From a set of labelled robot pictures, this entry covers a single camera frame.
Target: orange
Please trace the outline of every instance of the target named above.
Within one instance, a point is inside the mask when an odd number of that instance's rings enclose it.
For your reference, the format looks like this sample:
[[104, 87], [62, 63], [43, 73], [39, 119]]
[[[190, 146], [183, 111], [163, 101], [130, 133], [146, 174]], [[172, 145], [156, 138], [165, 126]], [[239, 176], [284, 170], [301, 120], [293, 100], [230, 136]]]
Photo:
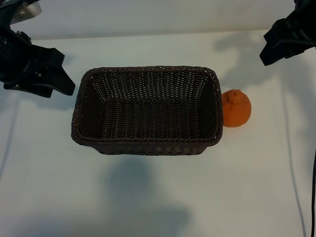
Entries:
[[238, 127], [248, 121], [251, 103], [240, 90], [229, 90], [222, 94], [225, 127]]

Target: mandarin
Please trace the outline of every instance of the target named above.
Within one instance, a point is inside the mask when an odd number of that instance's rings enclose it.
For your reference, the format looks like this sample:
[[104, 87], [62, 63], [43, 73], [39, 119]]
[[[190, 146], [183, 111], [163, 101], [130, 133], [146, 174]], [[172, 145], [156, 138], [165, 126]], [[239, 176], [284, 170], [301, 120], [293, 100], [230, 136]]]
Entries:
[[223, 93], [222, 105], [225, 127], [241, 126], [250, 118], [250, 100], [240, 90], [229, 90]]

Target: white table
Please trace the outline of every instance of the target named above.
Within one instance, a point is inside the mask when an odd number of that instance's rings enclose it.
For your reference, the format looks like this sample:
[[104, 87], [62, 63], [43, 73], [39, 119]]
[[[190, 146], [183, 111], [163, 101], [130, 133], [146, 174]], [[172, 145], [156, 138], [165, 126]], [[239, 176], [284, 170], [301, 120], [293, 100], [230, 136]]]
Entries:
[[[302, 237], [302, 217], [309, 236], [316, 52], [264, 67], [264, 33], [34, 41], [66, 55], [76, 90], [1, 90], [0, 236]], [[86, 71], [152, 65], [213, 69], [222, 92], [248, 95], [249, 122], [193, 157], [105, 156], [71, 139]]]

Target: white wall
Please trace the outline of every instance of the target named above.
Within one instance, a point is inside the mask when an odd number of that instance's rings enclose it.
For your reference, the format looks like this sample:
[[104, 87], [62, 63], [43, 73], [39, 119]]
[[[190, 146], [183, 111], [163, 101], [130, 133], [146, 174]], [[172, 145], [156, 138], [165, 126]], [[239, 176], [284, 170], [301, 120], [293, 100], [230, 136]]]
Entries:
[[293, 0], [41, 0], [43, 13], [18, 23], [34, 38], [267, 29]]

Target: black cable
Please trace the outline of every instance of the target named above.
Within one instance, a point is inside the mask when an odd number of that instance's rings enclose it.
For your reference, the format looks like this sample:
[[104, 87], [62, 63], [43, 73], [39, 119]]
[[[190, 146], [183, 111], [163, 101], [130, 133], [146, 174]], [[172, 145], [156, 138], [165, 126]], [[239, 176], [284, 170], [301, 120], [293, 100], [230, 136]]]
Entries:
[[315, 232], [315, 184], [316, 184], [316, 153], [315, 153], [314, 168], [313, 168], [313, 188], [312, 188], [312, 233], [311, 233], [311, 237], [314, 237], [314, 232]]

